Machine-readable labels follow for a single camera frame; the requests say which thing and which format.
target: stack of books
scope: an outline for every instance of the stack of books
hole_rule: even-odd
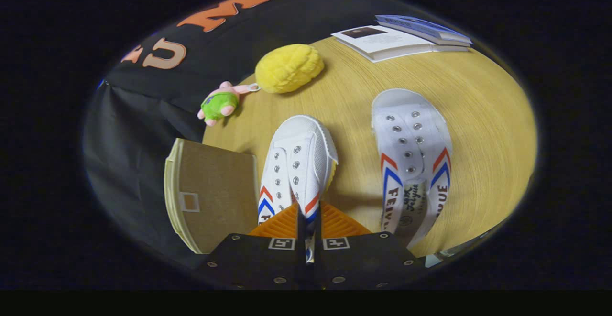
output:
[[[426,52],[467,52],[469,37],[414,17],[376,15],[380,26],[363,26],[332,33],[373,63]]]
[[[376,21],[381,26],[411,33],[435,44],[450,44],[470,47],[469,37],[439,24],[428,22],[416,17],[400,15],[376,15]]]

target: black cloth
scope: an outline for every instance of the black cloth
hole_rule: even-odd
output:
[[[136,63],[118,63],[101,83],[85,124],[86,170],[103,208],[131,238],[188,268],[204,256],[192,253],[171,227],[164,161],[175,138],[201,141],[205,124],[196,114],[210,91],[253,74],[275,48],[376,24],[374,15],[405,14],[452,26],[399,0],[270,0],[237,7],[237,15],[208,33],[193,24],[177,26],[182,17],[144,39]],[[143,67],[161,38],[185,46],[185,58],[168,70]],[[167,53],[154,55],[171,58]]]

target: green plush toy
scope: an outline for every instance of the green plush toy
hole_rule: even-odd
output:
[[[225,81],[202,102],[201,111],[197,113],[197,117],[205,119],[206,125],[214,126],[217,120],[234,112],[238,107],[240,94],[258,91],[259,89],[260,87],[256,83],[232,87],[230,82]]]

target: wooden table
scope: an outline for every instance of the wooden table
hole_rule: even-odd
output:
[[[319,76],[289,94],[247,94],[234,115],[206,129],[203,144],[256,155],[261,180],[278,126],[293,115],[314,116],[330,130],[339,155],[324,199],[377,232],[383,177],[371,104],[381,91],[402,87],[437,107],[453,141],[448,201],[411,252],[421,257],[452,248],[512,213],[534,170],[537,129],[527,96],[505,70],[471,48],[370,63],[332,37],[312,45],[326,64]],[[253,82],[254,75],[243,81]]]

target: white sneaker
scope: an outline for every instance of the white sneaker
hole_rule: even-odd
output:
[[[285,120],[274,133],[264,164],[259,224],[297,202],[312,233],[319,200],[337,164],[332,137],[319,120],[307,115]]]
[[[450,188],[452,142],[442,115],[406,89],[381,92],[372,102],[384,200],[381,230],[413,247],[433,227]]]

